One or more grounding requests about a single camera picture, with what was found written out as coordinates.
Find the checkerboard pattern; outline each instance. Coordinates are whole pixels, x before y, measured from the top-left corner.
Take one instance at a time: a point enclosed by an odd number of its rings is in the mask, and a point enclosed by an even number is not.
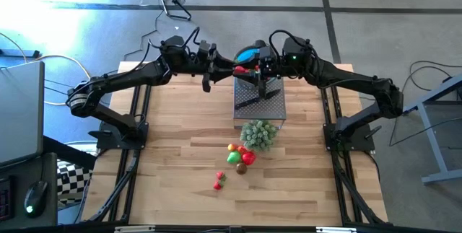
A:
[[[87,181],[92,176],[92,170],[68,162],[58,162],[58,198],[69,193],[83,193]],[[78,202],[76,198],[62,198],[60,202],[69,204]]]

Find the computer monitor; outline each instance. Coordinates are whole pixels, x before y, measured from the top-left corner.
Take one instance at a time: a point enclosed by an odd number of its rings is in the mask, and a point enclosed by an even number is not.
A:
[[[43,151],[44,77],[41,61],[0,69],[0,167]]]

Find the computer mouse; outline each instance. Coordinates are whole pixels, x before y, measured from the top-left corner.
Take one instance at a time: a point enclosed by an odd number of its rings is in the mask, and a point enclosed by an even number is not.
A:
[[[37,181],[26,192],[24,198],[24,211],[29,218],[40,216],[45,209],[46,190],[48,183]]]

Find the floor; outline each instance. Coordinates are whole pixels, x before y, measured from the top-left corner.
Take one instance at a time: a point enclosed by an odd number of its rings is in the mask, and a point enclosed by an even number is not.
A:
[[[154,30],[154,18],[160,13],[158,0],[0,0],[0,4],[2,33],[26,49],[75,57],[95,76],[118,68],[125,54],[140,49],[140,43],[145,48],[147,38],[158,43],[172,35],[187,36],[196,26],[201,27],[201,39],[216,43],[219,52],[230,58],[254,40],[267,40],[275,29],[286,29],[310,38],[322,58],[352,63],[359,73],[391,77],[400,87],[414,61],[462,64],[461,0],[186,0],[193,15],[191,22],[162,15],[157,22],[159,32],[144,39],[143,35]],[[276,46],[281,47],[285,37],[275,38]],[[2,38],[0,48],[13,45]],[[156,56],[155,52],[149,54],[151,59]],[[140,51],[126,60],[141,57]],[[0,66],[20,63],[20,59],[0,58]],[[70,85],[86,79],[71,61],[50,58],[45,65],[47,79]],[[460,72],[445,70],[454,75]],[[435,88],[445,75],[426,69],[415,77],[421,86]],[[47,87],[67,90],[48,82]],[[408,84],[405,103],[424,93]],[[65,100],[52,91],[45,97]],[[370,101],[362,103],[367,106]],[[437,172],[425,134],[388,147],[393,121],[378,120],[374,125],[383,127],[374,135],[375,157],[390,221],[401,226],[460,231],[462,180],[430,186],[420,181],[421,176]],[[93,118],[72,116],[66,107],[45,106],[44,133],[59,141],[92,140],[87,132],[98,126]],[[399,118],[395,140],[420,129],[417,113]],[[448,138],[452,147],[460,141],[457,135]],[[462,151],[442,151],[448,166],[460,167]]]

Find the wooden tabletop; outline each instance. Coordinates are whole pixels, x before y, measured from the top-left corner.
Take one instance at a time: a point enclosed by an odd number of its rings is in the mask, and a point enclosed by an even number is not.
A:
[[[121,62],[119,71],[135,65]],[[337,67],[352,71],[350,64]],[[226,161],[227,145],[239,143],[240,135],[232,122],[232,78],[212,85],[210,93],[202,91],[201,79],[174,76],[168,85],[152,88],[149,137],[141,152],[130,224],[340,225],[334,171],[324,150],[320,90],[304,79],[284,80],[287,121],[271,151],[258,153],[248,172],[238,175]],[[114,93],[110,107],[128,113],[132,95],[133,89]],[[362,109],[356,92],[339,88],[339,96],[344,115]],[[114,188],[120,154],[115,149],[98,158],[83,219]],[[386,221],[375,165],[362,152],[352,152],[352,163],[358,191]],[[218,171],[228,176],[220,191],[212,187]],[[348,194],[346,201],[353,218]]]

